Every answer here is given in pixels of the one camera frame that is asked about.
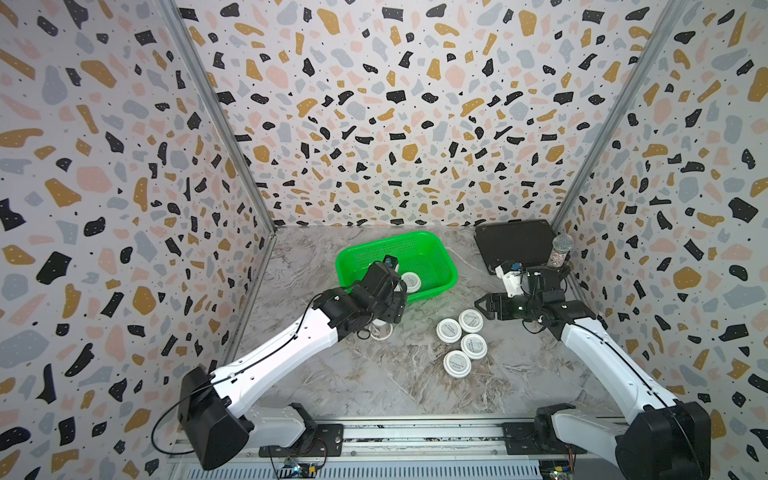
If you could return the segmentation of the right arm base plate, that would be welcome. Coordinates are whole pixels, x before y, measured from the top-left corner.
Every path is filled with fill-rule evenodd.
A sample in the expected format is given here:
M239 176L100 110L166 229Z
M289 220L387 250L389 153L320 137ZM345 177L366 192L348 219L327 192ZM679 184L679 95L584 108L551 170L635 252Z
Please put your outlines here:
M510 456L586 453L586 450L578 446L566 445L556 438L539 435L534 421L504 422L501 424L501 429L506 453Z

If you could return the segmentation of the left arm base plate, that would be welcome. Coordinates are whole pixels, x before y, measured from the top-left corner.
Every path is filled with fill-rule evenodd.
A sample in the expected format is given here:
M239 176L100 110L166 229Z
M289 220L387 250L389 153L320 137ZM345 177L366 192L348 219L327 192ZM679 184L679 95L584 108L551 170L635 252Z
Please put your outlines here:
M288 447L261 447L260 458L272 457L339 457L344 440L342 423L320 423L308 428L292 445Z

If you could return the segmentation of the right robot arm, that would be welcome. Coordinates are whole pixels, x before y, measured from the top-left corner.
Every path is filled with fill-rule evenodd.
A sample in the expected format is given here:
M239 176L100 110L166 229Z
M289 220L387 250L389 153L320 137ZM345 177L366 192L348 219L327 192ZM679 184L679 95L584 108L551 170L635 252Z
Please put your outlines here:
M709 478L709 414L644 372L583 302L567 299L560 288L531 287L513 297L486 294L474 306L489 320L519 320L551 333L591 371L624 417L618 424L571 404L540 407L533 429L542 450L577 447L613 464L626 479Z

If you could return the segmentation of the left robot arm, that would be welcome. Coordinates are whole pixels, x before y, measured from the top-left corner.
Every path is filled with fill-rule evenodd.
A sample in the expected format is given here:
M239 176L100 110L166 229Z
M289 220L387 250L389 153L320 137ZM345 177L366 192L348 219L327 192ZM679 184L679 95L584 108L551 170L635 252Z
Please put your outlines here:
M200 466L217 469L248 447L311 452L322 435L301 404L260 408L257 401L304 362L374 321L399 323L407 298L398 261L387 255L352 285L314 296L296 322L249 354L212 372L188 372L178 421Z

